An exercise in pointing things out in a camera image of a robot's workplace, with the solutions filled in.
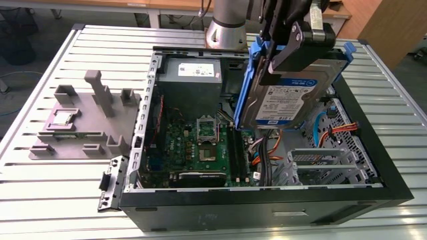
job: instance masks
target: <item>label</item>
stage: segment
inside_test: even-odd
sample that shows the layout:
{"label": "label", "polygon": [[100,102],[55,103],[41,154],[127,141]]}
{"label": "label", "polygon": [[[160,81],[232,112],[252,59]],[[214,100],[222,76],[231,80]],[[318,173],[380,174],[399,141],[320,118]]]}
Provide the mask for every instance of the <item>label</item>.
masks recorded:
{"label": "label", "polygon": [[315,79],[283,78],[279,85],[270,86],[256,115],[262,125],[280,125],[294,120],[310,93],[318,84]]}
{"label": "label", "polygon": [[260,180],[262,179],[262,174],[259,172],[254,172],[254,179]]}
{"label": "label", "polygon": [[128,3],[127,5],[132,7],[147,7],[147,4],[142,4],[142,3]]}
{"label": "label", "polygon": [[214,77],[214,64],[211,63],[180,63],[178,76],[183,77]]}
{"label": "label", "polygon": [[346,15],[334,15],[334,18],[336,18],[336,19],[348,19],[348,16],[346,16]]}

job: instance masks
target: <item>cable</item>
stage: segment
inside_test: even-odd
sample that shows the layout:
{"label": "cable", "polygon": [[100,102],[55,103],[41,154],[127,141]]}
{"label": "cable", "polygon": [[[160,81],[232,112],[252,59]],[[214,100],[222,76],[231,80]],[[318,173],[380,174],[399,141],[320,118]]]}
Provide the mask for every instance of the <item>cable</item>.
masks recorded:
{"label": "cable", "polygon": [[228,115],[228,113],[224,110],[218,109],[216,112],[228,122],[234,122],[234,118]]}
{"label": "cable", "polygon": [[274,171],[272,171],[272,163],[270,161],[270,156],[268,156],[268,151],[267,151],[267,143],[268,143],[268,138],[272,134],[274,130],[271,129],[267,133],[267,137],[262,141],[263,144],[263,158],[266,161],[266,176],[267,176],[267,186],[274,185]]}
{"label": "cable", "polygon": [[[262,144],[258,145],[258,152],[259,152],[259,155],[260,155],[262,154]],[[266,185],[266,165],[264,165],[264,162],[262,162],[262,163],[263,164],[260,165],[259,185],[264,186]]]}
{"label": "cable", "polygon": [[0,117],[13,114],[13,113],[19,112],[21,109],[23,109],[23,108],[20,107],[20,108],[16,109],[15,111],[11,111],[11,112],[7,112],[7,113],[0,113]]}
{"label": "cable", "polygon": [[192,16],[192,19],[190,20],[190,22],[188,22],[186,25],[180,25],[180,24],[174,20],[172,17],[170,17],[168,15],[166,15],[166,16],[167,16],[167,18],[168,18],[175,24],[178,24],[178,25],[180,26],[182,29],[184,29],[186,27],[188,27],[188,26],[191,25],[191,23],[192,23],[192,21],[194,21],[194,19],[195,19],[195,17],[196,17],[196,16]]}
{"label": "cable", "polygon": [[318,132],[318,128],[319,128],[319,121],[320,121],[320,117],[327,114],[326,111],[320,112],[319,115],[315,117],[315,121],[314,121],[314,126],[312,126],[312,140],[314,140],[314,145],[318,146],[319,145],[319,132]]}
{"label": "cable", "polygon": [[256,145],[263,141],[263,137],[260,139],[258,139],[247,148],[247,151],[251,152],[254,150],[254,148],[256,147]]}
{"label": "cable", "polygon": [[151,145],[154,144],[155,139],[156,139],[158,129],[159,129],[159,127],[160,127],[163,107],[164,107],[164,96],[162,95],[162,97],[160,97],[160,113],[159,113],[158,122],[156,122],[156,125],[155,125],[155,130],[154,130],[152,139],[151,139],[151,142],[150,142],[150,145],[148,145],[148,146],[151,146]]}
{"label": "cable", "polygon": [[207,15],[208,10],[210,10],[210,7],[211,7],[211,3],[212,3],[212,0],[208,0],[207,6],[206,6],[206,9],[204,9],[204,8],[203,8],[203,2],[202,2],[202,9],[204,9],[204,10],[203,10],[203,13],[199,15],[199,18],[190,24],[191,29],[194,29],[194,24],[195,24],[198,21],[200,21],[200,20],[203,19],[203,17]]}
{"label": "cable", "polygon": [[0,78],[4,78],[12,74],[40,74],[40,75],[43,75],[43,73],[37,72],[37,71],[15,71],[15,72],[11,72],[8,74],[1,75]]}
{"label": "cable", "polygon": [[[358,125],[356,125],[356,123],[354,122],[354,123],[351,123],[351,124],[346,124],[346,125],[334,127],[331,132],[332,132],[332,134],[335,134],[335,133],[348,132],[348,131],[355,131],[355,130],[358,130]],[[324,142],[324,140],[326,140],[326,138],[327,138],[328,135],[330,135],[330,132],[326,131],[326,132],[323,133],[322,137],[320,137],[319,144],[318,144],[318,146],[316,146],[318,148],[322,148],[323,142]]]}
{"label": "cable", "polygon": [[[276,151],[276,149],[278,149],[278,147],[279,147],[279,142],[280,142],[280,140],[282,140],[282,134],[283,134],[283,131],[280,130],[280,135],[279,135],[279,138],[278,138],[278,140],[276,140],[276,142],[275,142],[275,145],[274,145],[274,147],[272,147],[272,149],[270,149],[268,151],[267,151],[267,154],[268,154],[268,158],[270,159],[272,159],[272,156],[271,156],[271,154]],[[260,163],[260,161],[262,161],[262,159],[260,159],[260,156],[258,156],[255,159],[254,159],[254,161],[252,161],[252,165],[255,166],[256,164],[259,164]]]}
{"label": "cable", "polygon": [[258,153],[260,160],[260,179],[263,181],[259,182],[260,186],[271,186],[272,185],[272,164],[270,162],[268,151],[267,151],[267,143],[268,138],[272,134],[274,130],[268,130],[266,137],[263,138],[260,144],[258,145]]}

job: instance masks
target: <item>desk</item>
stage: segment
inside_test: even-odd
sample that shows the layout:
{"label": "desk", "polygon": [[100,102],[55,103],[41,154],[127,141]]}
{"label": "desk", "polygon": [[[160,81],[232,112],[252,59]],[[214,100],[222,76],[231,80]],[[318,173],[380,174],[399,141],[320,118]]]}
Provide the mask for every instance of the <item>desk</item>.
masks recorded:
{"label": "desk", "polygon": [[[160,14],[198,16],[200,0],[0,0],[0,6],[148,14],[150,25],[158,29]],[[207,17],[212,17],[214,6],[215,1]],[[327,9],[323,13],[324,22],[332,25],[336,34],[351,17],[343,6],[339,11]]]}
{"label": "desk", "polygon": [[[247,35],[248,45],[256,34]],[[346,41],[338,40],[343,49]],[[368,45],[352,41],[344,80],[415,199],[342,225],[142,232],[123,212],[97,213],[99,182],[109,159],[31,160],[28,148],[56,103],[59,85],[93,92],[88,69],[111,92],[143,93],[152,47],[203,48],[204,32],[87,25],[72,30],[0,142],[0,239],[414,239],[427,236],[427,117]]]}

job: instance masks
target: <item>red wire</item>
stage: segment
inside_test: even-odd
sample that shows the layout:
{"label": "red wire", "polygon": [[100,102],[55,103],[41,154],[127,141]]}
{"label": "red wire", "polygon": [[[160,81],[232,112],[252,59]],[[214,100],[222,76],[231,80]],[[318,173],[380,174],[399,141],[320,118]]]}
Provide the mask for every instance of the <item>red wire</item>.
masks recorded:
{"label": "red wire", "polygon": [[[335,133],[340,133],[340,132],[346,132],[346,131],[355,131],[355,130],[358,130],[358,127],[339,128],[339,129],[332,130],[332,133],[335,134]],[[323,142],[327,139],[328,135],[330,135],[330,133],[326,132],[326,134],[322,136],[320,142],[319,142],[319,148],[322,147]]]}
{"label": "red wire", "polygon": [[151,139],[151,142],[150,142],[150,146],[154,144],[155,142],[155,139],[156,139],[156,134],[158,134],[158,129],[160,127],[160,120],[162,120],[162,115],[163,115],[163,98],[164,96],[162,95],[160,97],[160,113],[159,113],[159,118],[158,118],[158,123],[155,125],[155,130],[154,130],[154,136],[152,136],[152,139]]}

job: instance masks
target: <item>metal table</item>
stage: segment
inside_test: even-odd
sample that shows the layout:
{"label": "metal table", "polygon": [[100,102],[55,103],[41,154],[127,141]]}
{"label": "metal table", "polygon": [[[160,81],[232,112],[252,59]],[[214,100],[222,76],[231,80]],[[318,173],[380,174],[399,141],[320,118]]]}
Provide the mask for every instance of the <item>metal table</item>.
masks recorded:
{"label": "metal table", "polygon": [[[255,34],[247,36],[248,44]],[[427,237],[427,118],[368,45],[354,42],[343,76],[415,199],[342,225],[142,232],[123,212],[97,213],[105,160],[31,160],[29,146],[56,103],[57,85],[91,92],[85,70],[101,70],[112,92],[147,86],[152,46],[199,47],[202,31],[87,25],[73,29],[0,143],[0,239],[415,239]]]}

